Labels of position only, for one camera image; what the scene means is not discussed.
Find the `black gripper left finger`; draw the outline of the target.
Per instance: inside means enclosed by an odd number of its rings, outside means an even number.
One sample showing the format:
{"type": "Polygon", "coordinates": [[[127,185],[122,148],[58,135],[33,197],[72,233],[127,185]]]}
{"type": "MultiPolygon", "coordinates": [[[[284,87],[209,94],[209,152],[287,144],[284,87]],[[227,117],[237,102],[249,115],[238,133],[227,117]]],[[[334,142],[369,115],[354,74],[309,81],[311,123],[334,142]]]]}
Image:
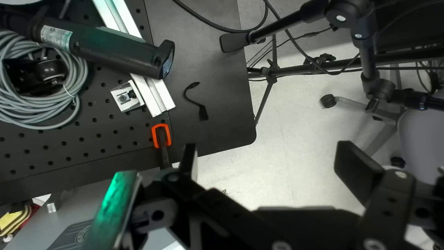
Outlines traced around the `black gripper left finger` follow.
{"type": "Polygon", "coordinates": [[[184,145],[181,160],[179,163],[179,172],[188,176],[191,180],[197,179],[198,151],[194,142],[184,145]]]}

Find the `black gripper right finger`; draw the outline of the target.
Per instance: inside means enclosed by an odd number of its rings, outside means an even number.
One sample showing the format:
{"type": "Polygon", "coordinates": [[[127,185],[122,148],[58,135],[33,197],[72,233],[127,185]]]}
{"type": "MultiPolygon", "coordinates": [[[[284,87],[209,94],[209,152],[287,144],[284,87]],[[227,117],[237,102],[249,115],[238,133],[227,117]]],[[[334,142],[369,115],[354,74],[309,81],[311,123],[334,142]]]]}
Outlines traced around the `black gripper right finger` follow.
{"type": "Polygon", "coordinates": [[[383,166],[349,140],[337,142],[334,172],[360,204],[369,199],[384,174],[383,166]]]}

